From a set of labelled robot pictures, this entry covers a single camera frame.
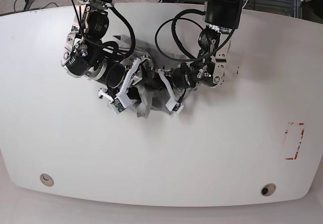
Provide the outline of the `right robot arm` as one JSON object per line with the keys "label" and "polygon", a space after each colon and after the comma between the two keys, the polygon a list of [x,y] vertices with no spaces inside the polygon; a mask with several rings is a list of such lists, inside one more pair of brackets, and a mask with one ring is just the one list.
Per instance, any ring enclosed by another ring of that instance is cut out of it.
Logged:
{"label": "right robot arm", "polygon": [[[117,113],[129,107],[151,109],[149,82],[150,55],[136,48],[135,34],[127,19],[115,8],[115,0],[78,0],[73,6],[75,20],[67,35],[62,67],[75,78],[86,77],[103,85],[99,98],[108,100]],[[103,41],[112,12],[127,27],[130,44]]]}

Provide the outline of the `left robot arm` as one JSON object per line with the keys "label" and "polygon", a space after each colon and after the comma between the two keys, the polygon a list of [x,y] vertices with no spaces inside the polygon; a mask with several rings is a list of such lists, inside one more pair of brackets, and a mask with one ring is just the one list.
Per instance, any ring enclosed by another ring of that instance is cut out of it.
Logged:
{"label": "left robot arm", "polygon": [[[206,0],[204,11],[186,9],[178,13],[168,22],[178,49],[186,56],[180,60],[166,55],[158,46],[156,49],[166,59],[179,62],[179,66],[166,76],[166,82],[172,90],[185,92],[199,85],[217,87],[224,75],[224,68],[219,64],[224,62],[225,55],[220,52],[229,44],[233,33],[239,26],[243,0]],[[198,37],[200,50],[195,57],[189,53],[178,38],[176,26],[187,14],[197,14],[204,17],[207,26],[201,30]]]}

